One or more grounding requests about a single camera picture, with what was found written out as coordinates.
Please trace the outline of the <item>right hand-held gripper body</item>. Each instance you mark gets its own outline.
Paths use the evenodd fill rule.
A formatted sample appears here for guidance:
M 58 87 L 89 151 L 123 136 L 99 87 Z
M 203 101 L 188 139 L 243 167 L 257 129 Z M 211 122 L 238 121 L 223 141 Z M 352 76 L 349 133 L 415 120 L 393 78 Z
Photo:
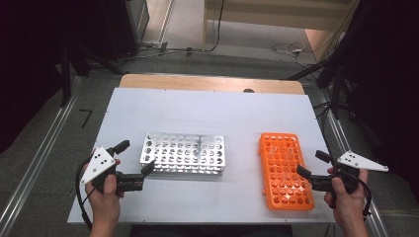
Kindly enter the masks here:
M 389 170 L 387 166 L 381 165 L 352 151 L 347 151 L 340 157 L 333 158 L 331 164 L 333 167 L 333 173 L 331 175 L 319 176 L 311 174 L 309 182 L 314 190 L 332 193 L 332 179 L 338 177 L 343 181 L 347 193 L 350 194 L 358 186 L 361 169 L 380 172 L 387 172 Z

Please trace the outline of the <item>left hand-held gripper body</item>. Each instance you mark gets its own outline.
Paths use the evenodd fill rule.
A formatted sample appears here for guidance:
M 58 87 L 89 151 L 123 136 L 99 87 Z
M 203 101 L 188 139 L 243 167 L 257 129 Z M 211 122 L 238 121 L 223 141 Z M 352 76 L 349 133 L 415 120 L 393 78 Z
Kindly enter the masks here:
M 109 174 L 114 174 L 117 178 L 117 193 L 141 191 L 144 181 L 141 173 L 123 174 L 117 171 L 116 159 L 108 153 L 108 149 L 103 146 L 95 149 L 79 184 L 85 186 L 91 183 L 101 193 L 104 190 L 105 178 Z

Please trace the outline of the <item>orange plastic test tube rack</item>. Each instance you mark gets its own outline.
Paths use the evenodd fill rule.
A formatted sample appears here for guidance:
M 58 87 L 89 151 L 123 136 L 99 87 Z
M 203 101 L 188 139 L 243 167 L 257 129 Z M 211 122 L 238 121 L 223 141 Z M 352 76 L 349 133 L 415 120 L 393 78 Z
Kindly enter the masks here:
M 275 159 L 273 147 L 293 149 L 293 159 Z M 258 154 L 261 158 L 264 190 L 267 207 L 271 210 L 314 209 L 311 186 L 307 179 L 296 172 L 304 160 L 298 137 L 293 133 L 263 132 L 259 138 Z

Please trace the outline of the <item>silver metal test tube rack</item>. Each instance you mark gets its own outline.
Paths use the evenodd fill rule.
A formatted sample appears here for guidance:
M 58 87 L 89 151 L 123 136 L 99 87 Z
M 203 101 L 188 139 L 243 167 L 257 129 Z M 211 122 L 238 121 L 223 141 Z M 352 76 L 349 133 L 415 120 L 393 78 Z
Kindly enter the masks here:
M 142 166 L 154 162 L 157 174 L 221 176 L 225 167 L 224 137 L 147 132 L 139 162 Z

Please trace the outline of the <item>person's left hand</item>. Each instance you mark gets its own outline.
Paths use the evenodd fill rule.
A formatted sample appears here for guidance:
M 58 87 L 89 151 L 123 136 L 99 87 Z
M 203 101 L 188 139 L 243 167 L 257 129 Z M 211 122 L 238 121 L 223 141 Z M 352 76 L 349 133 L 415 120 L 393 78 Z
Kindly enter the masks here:
M 93 226 L 116 226 L 121 213 L 120 198 L 124 196 L 123 193 L 117 194 L 116 176 L 109 174 L 105 178 L 101 193 L 94 191 L 91 183 L 85 185 L 85 192 L 89 195 L 88 200 L 93 211 Z

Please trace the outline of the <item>person's right hand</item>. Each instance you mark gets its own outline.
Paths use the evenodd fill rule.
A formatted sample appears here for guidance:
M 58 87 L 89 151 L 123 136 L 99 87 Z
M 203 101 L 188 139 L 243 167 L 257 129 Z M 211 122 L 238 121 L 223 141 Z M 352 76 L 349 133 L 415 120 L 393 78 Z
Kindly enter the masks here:
M 363 210 L 365 203 L 365 192 L 361 184 L 351 194 L 348 194 L 343 181 L 340 178 L 332 179 L 332 187 L 336 194 L 336 207 L 333 214 L 336 223 L 364 220 Z

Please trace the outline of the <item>black metal stand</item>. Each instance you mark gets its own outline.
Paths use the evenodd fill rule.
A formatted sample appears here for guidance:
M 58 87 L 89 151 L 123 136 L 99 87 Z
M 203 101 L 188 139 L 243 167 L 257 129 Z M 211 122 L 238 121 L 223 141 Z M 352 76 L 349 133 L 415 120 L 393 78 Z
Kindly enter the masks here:
M 105 58 L 88 49 L 80 43 L 65 43 L 60 48 L 60 78 L 62 82 L 61 107 L 66 106 L 71 98 L 70 65 L 73 65 L 78 75 L 88 76 L 90 67 L 86 61 L 91 58 L 110 71 L 126 75 L 127 71 L 119 69 Z
M 335 119 L 340 119 L 339 110 L 347 110 L 348 106 L 339 102 L 343 85 L 343 67 L 340 63 L 339 56 L 336 53 L 287 77 L 287 80 L 296 81 L 315 71 L 320 71 L 320 75 L 315 80 L 315 84 L 318 88 L 326 88 L 330 83 L 333 84 L 331 100 L 325 104 L 325 110 L 330 111 Z

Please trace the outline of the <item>white board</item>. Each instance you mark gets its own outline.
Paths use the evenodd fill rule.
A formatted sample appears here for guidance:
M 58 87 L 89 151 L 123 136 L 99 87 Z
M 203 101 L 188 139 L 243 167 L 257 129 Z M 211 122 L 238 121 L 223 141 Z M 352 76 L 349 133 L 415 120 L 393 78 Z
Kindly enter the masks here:
M 262 194 L 258 141 L 264 132 L 296 134 L 307 168 L 324 174 L 329 167 L 314 156 L 326 145 L 305 95 L 115 89 L 96 142 L 110 147 L 129 140 L 129 148 L 120 156 L 122 172 L 138 172 L 148 131 L 221 135 L 226 166 L 215 179 L 146 178 L 142 191 L 122 199 L 122 222 L 248 224 L 334 219 L 321 192 L 314 193 L 314 208 L 309 211 L 270 210 Z

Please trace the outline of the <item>dark curtain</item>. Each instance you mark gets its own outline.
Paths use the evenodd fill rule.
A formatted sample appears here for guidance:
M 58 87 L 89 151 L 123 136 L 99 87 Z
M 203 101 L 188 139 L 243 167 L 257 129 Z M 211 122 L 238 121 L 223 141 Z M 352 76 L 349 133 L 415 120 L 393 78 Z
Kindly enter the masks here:
M 419 0 L 361 0 L 345 40 L 348 103 L 419 200 Z

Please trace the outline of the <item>person's dark clothing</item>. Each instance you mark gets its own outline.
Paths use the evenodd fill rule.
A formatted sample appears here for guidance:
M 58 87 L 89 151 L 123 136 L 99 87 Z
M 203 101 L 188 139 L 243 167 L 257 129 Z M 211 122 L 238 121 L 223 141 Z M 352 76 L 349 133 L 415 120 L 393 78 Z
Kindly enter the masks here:
M 293 237 L 290 225 L 133 225 L 129 237 Z

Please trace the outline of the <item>wooden table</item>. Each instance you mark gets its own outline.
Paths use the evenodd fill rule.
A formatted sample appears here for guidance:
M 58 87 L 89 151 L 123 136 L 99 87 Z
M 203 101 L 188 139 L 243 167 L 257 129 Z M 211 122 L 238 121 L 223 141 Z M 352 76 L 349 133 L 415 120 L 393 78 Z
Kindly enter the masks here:
M 170 74 L 127 74 L 123 76 L 120 87 L 218 92 L 254 92 L 264 94 L 304 94 L 302 85 L 297 81 Z

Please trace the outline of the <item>dark cabinet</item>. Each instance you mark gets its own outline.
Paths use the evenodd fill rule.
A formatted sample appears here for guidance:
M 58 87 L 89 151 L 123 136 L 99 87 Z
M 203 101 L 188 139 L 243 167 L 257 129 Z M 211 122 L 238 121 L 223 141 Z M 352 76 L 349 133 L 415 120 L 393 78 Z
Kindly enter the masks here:
M 146 0 L 100 0 L 110 37 L 111 60 L 135 55 L 150 20 Z

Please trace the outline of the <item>light wooden furniture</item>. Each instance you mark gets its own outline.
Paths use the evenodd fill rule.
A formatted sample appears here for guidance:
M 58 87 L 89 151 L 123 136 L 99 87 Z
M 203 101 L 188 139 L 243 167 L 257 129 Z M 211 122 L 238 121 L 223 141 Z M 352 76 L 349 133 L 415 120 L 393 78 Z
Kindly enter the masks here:
M 205 0 L 203 43 L 207 22 L 226 22 L 304 29 L 317 60 L 332 53 L 332 44 L 350 25 L 360 0 Z

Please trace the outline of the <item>aluminium floor rail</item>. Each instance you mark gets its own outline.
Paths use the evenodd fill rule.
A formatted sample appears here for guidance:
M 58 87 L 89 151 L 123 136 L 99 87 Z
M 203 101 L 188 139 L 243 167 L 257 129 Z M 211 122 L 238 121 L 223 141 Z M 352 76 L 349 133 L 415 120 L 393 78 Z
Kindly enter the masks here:
M 0 154 L 0 237 L 7 237 L 77 99 L 85 77 L 70 80 L 72 95 L 62 106 L 53 96 L 17 140 Z
M 331 97 L 328 93 L 322 90 L 319 90 L 317 94 L 320 102 L 324 106 L 324 113 L 319 114 L 319 117 L 320 130 L 322 132 L 323 138 L 325 139 L 327 149 L 330 154 L 341 156 L 350 150 L 350 144 L 347 140 L 340 121 L 335 119 L 330 111 L 325 110 L 325 104 L 331 100 Z M 332 142 L 337 146 L 335 150 L 333 150 L 332 145 L 329 144 L 329 140 L 327 139 L 325 133 L 327 129 L 333 133 Z M 363 186 L 366 195 L 365 207 L 368 209 L 368 215 L 365 217 L 365 220 L 371 230 L 371 237 L 389 237 L 375 201 L 373 200 L 373 194 L 370 191 L 370 188 L 366 184 L 361 183 L 361 185 Z

